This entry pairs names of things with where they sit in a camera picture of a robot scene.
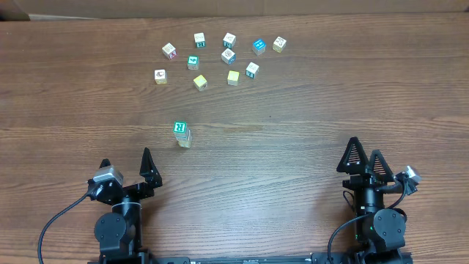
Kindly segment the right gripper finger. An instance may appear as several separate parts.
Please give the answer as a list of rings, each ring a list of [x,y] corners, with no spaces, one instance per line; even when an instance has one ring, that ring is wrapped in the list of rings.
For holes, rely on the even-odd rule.
[[[373,150],[369,160],[369,173],[378,182],[394,181],[394,174],[379,150]]]
[[[358,137],[351,137],[347,143],[344,154],[336,168],[337,172],[349,175],[362,175],[365,173],[369,159],[360,143]]]

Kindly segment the plain wooden block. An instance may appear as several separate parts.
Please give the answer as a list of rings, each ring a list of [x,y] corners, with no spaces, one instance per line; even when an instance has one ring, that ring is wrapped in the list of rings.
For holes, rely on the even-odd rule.
[[[192,139],[190,137],[188,137],[188,138],[177,138],[177,141],[179,143],[188,144],[188,143],[192,142]]]

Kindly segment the blue X block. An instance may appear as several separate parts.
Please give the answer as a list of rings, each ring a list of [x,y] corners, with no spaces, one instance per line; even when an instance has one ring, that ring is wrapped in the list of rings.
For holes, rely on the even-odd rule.
[[[184,134],[176,134],[175,137],[176,137],[176,139],[177,138],[188,138],[188,137],[191,138],[191,132],[184,133]]]

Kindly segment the green R block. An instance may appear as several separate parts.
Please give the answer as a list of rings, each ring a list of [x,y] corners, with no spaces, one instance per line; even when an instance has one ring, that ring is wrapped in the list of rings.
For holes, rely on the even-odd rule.
[[[176,136],[183,136],[188,133],[187,122],[184,121],[175,121],[173,126],[173,133]]]

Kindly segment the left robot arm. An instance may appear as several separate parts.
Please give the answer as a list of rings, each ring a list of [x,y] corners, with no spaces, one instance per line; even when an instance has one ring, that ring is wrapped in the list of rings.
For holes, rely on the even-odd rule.
[[[142,247],[141,201],[153,197],[163,185],[149,148],[145,148],[139,174],[144,181],[124,186],[122,173],[108,159],[88,180],[88,194],[111,206],[96,222],[94,234],[100,244],[99,263],[151,263],[152,253]]]

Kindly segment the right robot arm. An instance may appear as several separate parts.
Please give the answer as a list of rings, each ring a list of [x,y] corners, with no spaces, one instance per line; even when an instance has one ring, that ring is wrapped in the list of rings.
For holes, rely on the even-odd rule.
[[[368,157],[356,137],[348,141],[336,171],[350,176],[342,186],[343,193],[352,197],[348,205],[355,217],[329,238],[328,260],[337,260],[331,252],[333,239],[352,224],[358,245],[343,253],[341,262],[411,263],[411,255],[400,251],[405,246],[407,215],[398,205],[416,191],[420,176],[410,166],[393,173],[379,150],[373,150]]]

